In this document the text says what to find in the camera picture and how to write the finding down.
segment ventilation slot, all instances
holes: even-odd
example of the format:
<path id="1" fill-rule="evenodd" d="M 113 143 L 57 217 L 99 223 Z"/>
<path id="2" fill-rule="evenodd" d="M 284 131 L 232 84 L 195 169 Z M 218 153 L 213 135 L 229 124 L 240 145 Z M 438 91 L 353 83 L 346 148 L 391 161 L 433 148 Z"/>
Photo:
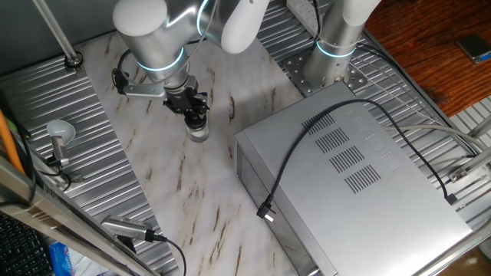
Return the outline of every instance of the ventilation slot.
<path id="1" fill-rule="evenodd" d="M 374 184 L 381 177 L 375 172 L 372 166 L 366 166 L 363 169 L 355 172 L 353 175 L 344 179 L 345 182 L 350 186 L 351 190 L 356 194 L 362 189 Z"/>
<path id="2" fill-rule="evenodd" d="M 388 153 L 388 154 L 382 156 L 382 159 L 385 161 L 387 166 L 389 166 L 389 168 L 392 169 L 393 171 L 400 168 L 399 162 L 392 155 L 392 153 Z"/>
<path id="3" fill-rule="evenodd" d="M 313 116 L 312 118 L 306 120 L 305 122 L 302 123 L 302 126 L 307 129 L 308 126 L 310 126 L 312 124 L 312 122 L 314 122 L 315 119 L 319 118 L 319 114 L 318 115 L 315 115 Z M 334 119 L 332 119 L 331 115 L 326 115 L 324 116 L 322 119 L 320 119 L 309 131 L 308 131 L 308 134 L 312 135 L 316 132 L 318 132 L 319 130 L 323 130 L 324 128 L 326 127 L 329 127 L 330 125 L 332 125 L 334 123 Z"/>
<path id="4" fill-rule="evenodd" d="M 370 128 L 360 117 L 354 118 L 353 120 L 351 120 L 351 122 L 354 124 L 354 126 L 357 128 L 357 130 L 360 133 L 363 133 Z"/>
<path id="5" fill-rule="evenodd" d="M 330 150 L 349 141 L 349 138 L 344 134 L 343 130 L 336 129 L 335 131 L 324 135 L 317 139 L 315 143 L 319 146 L 323 153 L 327 153 Z"/>
<path id="6" fill-rule="evenodd" d="M 349 169 L 352 166 L 358 164 L 363 159 L 365 158 L 356 148 L 356 146 L 352 146 L 344 152 L 339 153 L 337 156 L 329 159 L 329 161 L 331 161 L 332 165 L 336 168 L 338 173 L 341 173 L 346 169 Z"/>
<path id="7" fill-rule="evenodd" d="M 367 137 L 367 141 L 370 144 L 370 146 L 374 148 L 376 152 L 382 150 L 385 147 L 382 141 L 380 141 L 380 139 L 378 139 L 378 137 L 376 137 L 375 134 L 372 134 L 369 137 Z"/>

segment mounting plate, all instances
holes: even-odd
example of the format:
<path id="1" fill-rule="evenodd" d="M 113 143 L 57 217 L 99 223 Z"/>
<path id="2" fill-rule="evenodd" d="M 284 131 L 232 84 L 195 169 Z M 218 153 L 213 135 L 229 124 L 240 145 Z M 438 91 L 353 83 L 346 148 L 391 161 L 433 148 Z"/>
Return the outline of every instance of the mounting plate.
<path id="1" fill-rule="evenodd" d="M 323 87 L 313 87 L 304 78 L 303 67 L 310 57 L 310 51 L 305 51 L 283 61 L 287 75 L 292 83 L 300 90 L 304 97 L 311 96 L 323 89 Z M 367 85 L 367 78 L 351 64 L 348 66 L 348 79 L 344 82 L 351 91 L 358 90 Z"/>

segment cable connector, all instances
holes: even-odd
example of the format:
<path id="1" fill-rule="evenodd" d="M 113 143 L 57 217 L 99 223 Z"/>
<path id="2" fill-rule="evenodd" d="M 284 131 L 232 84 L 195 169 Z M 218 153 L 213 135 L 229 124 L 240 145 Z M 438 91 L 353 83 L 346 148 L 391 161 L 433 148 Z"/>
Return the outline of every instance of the cable connector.
<path id="1" fill-rule="evenodd" d="M 275 220 L 276 212 L 271 210 L 271 203 L 268 203 L 268 200 L 264 201 L 261 206 L 259 206 L 258 212 L 256 215 L 261 219 L 267 219 L 270 222 Z"/>
<path id="2" fill-rule="evenodd" d="M 458 198 L 454 194 L 449 194 L 445 199 L 450 205 L 453 205 L 458 200 Z"/>

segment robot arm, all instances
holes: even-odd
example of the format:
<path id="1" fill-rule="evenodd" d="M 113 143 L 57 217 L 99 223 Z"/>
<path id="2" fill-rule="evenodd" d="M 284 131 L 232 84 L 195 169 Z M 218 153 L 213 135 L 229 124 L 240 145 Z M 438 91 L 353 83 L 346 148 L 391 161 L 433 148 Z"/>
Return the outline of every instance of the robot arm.
<path id="1" fill-rule="evenodd" d="M 189 76 L 184 45 L 198 35 L 231 54 L 244 51 L 259 31 L 269 0 L 120 0 L 113 21 L 125 44 L 153 84 L 129 85 L 117 71 L 118 91 L 128 97 L 163 100 L 184 115 L 191 140 L 208 137 L 206 93 Z"/>
<path id="2" fill-rule="evenodd" d="M 368 17 L 380 0 L 335 0 L 324 17 L 320 41 L 304 67 L 313 86 L 342 81 Z M 223 50 L 238 54 L 255 39 L 269 0 L 120 0 L 113 21 L 153 84 L 129 85 L 121 71 L 114 79 L 128 97 L 163 100 L 184 115 L 189 137 L 208 137 L 207 95 L 189 76 L 184 45 L 203 35 Z"/>

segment keyboard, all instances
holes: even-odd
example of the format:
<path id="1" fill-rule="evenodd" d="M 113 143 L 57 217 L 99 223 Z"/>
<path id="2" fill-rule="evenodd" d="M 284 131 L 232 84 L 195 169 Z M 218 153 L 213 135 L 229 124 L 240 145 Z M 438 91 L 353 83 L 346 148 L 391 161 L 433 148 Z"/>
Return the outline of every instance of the keyboard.
<path id="1" fill-rule="evenodd" d="M 48 254 L 35 230 L 0 212 L 0 275 L 52 274 Z"/>

